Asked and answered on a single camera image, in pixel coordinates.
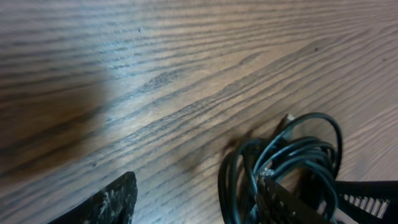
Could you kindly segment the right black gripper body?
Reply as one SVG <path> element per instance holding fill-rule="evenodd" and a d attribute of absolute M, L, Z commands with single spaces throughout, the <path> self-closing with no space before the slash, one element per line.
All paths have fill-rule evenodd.
<path fill-rule="evenodd" d="M 397 224 L 397 182 L 337 181 L 338 208 L 357 223 Z"/>

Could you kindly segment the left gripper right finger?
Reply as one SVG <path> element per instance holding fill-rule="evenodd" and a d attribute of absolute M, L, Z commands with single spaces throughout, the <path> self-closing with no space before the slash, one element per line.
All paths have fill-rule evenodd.
<path fill-rule="evenodd" d="M 256 203 L 261 223 L 325 224 L 333 222 L 333 176 L 311 169 L 292 189 L 286 189 L 276 171 L 258 175 Z"/>

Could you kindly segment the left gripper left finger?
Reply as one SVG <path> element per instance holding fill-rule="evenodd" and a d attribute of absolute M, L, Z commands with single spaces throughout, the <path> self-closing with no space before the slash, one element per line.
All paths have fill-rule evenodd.
<path fill-rule="evenodd" d="M 131 224 L 136 200 L 135 173 L 126 172 L 49 224 Z"/>

